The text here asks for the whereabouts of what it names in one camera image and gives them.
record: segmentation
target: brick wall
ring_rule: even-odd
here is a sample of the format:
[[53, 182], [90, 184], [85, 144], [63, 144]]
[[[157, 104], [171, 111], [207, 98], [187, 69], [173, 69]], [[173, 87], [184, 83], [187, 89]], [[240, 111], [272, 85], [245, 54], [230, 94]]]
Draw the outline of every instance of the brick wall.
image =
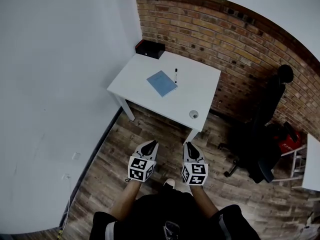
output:
[[250, 120], [268, 79], [290, 65], [274, 120], [320, 139], [320, 63], [284, 29], [226, 0], [136, 1], [143, 39], [221, 70], [211, 105], [220, 113]]

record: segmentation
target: wooden floor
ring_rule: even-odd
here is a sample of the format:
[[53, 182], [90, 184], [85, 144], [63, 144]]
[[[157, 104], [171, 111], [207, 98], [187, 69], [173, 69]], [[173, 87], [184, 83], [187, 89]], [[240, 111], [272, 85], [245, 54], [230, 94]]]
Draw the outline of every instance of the wooden floor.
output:
[[[176, 180], [176, 189], [190, 191], [182, 183], [181, 176], [182, 143], [190, 130], [137, 105], [131, 106], [134, 122], [123, 112], [105, 139], [72, 203], [63, 240], [89, 239], [93, 214], [96, 211], [108, 212], [127, 185], [129, 157], [136, 146], [145, 141], [159, 141], [157, 166], [151, 178], [142, 185], [138, 197], [157, 193], [167, 178]], [[288, 182], [263, 181], [255, 184], [243, 169], [230, 178], [224, 176], [234, 157], [227, 150], [218, 150], [217, 146], [226, 142], [230, 127], [221, 118], [209, 114], [203, 131], [193, 141], [204, 151], [209, 164], [209, 176], [204, 185], [209, 197], [219, 209], [231, 204], [239, 205], [261, 239], [313, 239], [318, 226], [301, 229], [313, 209], [313, 203], [307, 202], [307, 198], [313, 197], [314, 193], [291, 190]], [[57, 233], [57, 229], [50, 229], [13, 237], [17, 240], [55, 240]]]

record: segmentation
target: black chair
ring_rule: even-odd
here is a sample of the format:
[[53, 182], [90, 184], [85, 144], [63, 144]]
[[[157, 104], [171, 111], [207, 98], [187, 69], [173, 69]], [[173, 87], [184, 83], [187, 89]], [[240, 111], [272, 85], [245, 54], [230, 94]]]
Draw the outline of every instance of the black chair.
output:
[[235, 166], [232, 170], [224, 173], [226, 177], [230, 177], [241, 167], [247, 169], [255, 183], [260, 183], [263, 179], [269, 183], [274, 179], [271, 170], [279, 161], [281, 150], [266, 124], [272, 119], [286, 89], [284, 83], [292, 82], [293, 78], [290, 66], [280, 66], [277, 75], [268, 81], [255, 117], [250, 122], [231, 129], [228, 144], [220, 143], [218, 149], [228, 148], [239, 158], [233, 161]]

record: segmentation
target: pen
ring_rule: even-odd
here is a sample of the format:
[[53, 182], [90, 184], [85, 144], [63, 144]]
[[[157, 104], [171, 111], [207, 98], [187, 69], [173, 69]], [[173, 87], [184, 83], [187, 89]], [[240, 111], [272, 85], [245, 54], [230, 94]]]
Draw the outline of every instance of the pen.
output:
[[174, 74], [174, 82], [177, 83], [177, 74], [178, 74], [178, 69], [175, 69], [175, 74]]

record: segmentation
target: blue notebook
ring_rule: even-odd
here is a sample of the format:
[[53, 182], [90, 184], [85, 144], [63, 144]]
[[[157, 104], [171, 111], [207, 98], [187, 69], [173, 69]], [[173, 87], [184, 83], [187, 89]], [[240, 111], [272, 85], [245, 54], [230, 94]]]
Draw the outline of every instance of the blue notebook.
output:
[[166, 96], [168, 93], [177, 89], [178, 85], [170, 79], [162, 70], [147, 78], [147, 81], [161, 95]]

